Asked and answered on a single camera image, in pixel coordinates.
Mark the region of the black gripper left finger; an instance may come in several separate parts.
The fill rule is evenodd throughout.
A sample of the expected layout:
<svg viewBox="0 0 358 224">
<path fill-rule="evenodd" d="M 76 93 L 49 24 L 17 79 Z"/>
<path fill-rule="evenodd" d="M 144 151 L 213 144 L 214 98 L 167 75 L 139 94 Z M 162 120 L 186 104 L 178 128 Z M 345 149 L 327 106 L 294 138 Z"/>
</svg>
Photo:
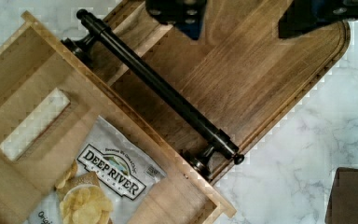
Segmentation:
<svg viewBox="0 0 358 224">
<path fill-rule="evenodd" d="M 207 0 L 145 0 L 147 13 L 160 24 L 173 25 L 192 40 L 200 38 Z"/>
</svg>

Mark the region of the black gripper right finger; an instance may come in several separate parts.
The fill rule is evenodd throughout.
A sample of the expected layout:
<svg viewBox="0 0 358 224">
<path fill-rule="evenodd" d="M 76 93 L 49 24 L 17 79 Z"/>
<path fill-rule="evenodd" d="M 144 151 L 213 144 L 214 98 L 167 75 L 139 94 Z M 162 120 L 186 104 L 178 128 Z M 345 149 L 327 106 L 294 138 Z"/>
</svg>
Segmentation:
<svg viewBox="0 0 358 224">
<path fill-rule="evenodd" d="M 278 22 L 281 39 L 295 38 L 339 21 L 358 20 L 358 0 L 294 0 Z"/>
</svg>

